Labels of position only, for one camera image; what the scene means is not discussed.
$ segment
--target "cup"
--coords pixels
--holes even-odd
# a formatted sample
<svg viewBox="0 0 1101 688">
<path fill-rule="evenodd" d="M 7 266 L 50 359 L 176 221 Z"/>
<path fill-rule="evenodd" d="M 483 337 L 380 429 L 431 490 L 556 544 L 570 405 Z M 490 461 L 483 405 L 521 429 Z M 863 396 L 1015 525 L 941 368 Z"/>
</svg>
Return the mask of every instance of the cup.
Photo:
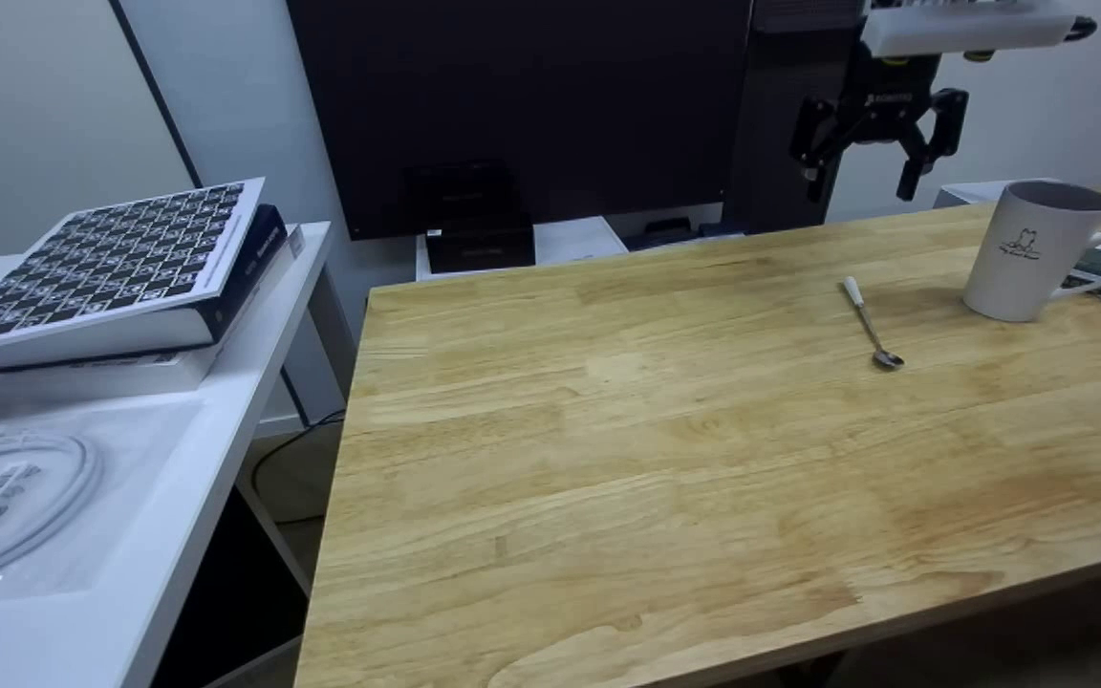
<svg viewBox="0 0 1101 688">
<path fill-rule="evenodd" d="M 964 300 L 999 322 L 1035 322 L 1091 243 L 1101 243 L 1101 192 L 1076 182 L 1011 182 L 980 243 Z"/>
</svg>

